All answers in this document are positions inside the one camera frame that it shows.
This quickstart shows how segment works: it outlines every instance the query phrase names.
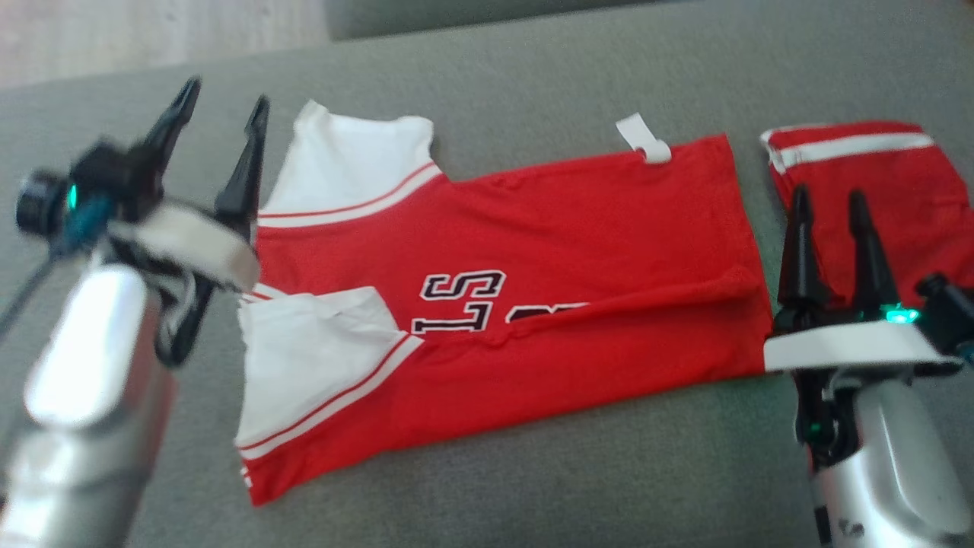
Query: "green led light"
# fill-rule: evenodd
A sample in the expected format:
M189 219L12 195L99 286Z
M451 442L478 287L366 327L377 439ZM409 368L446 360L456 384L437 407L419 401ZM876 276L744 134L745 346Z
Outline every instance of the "green led light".
M73 210L78 207L78 185L72 184L67 191L67 208Z
M903 308L897 304L895 307L883 308L886 313L886 321L891 324L911 324L919 318L919 310L913 308Z

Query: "black cable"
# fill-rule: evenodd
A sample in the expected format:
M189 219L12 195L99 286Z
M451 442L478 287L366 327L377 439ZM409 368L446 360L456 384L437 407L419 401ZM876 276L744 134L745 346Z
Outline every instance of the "black cable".
M48 258L30 275L30 278L27 278L27 281L20 286L17 295L14 296L14 300L7 305L7 309L0 315L0 343L7 338L7 333L14 326L14 322L20 317L20 313L23 312L27 302L30 301L30 298L34 296L37 289L41 287L41 284L54 271L56 263L57 256L54 254L48 255Z

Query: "jersey number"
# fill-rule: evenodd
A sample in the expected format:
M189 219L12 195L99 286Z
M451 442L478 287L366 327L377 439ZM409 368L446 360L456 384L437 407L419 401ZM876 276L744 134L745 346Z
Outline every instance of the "jersey number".
M494 298L501 294L507 275L500 270L477 270L461 272L456 276L449 274L430 274L423 283L420 297L423 300L459 300L469 295L476 298ZM562 310L569 310L585 306L587 302L572 302L566 304L518 305L511 307L505 320L514 320L553 314ZM422 334L431 331L441 332L482 332L487 329L491 309L494 303L489 300L471 300L464 303L466 317L457 320L433 320L429 318L413 318L412 331Z

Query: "wooden floor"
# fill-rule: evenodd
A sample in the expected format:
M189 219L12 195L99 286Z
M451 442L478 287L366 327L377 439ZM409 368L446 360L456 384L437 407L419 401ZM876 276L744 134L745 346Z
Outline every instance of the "wooden floor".
M0 0L0 88L327 42L325 0Z

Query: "clothing tag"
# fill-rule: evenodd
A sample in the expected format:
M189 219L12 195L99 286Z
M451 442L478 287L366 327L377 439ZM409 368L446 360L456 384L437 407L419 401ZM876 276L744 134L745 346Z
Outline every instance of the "clothing tag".
M647 164L665 164L673 157L669 146L657 139L653 132L646 127L643 115L635 113L628 118L616 122L618 132L629 143L633 150L642 150L646 155Z

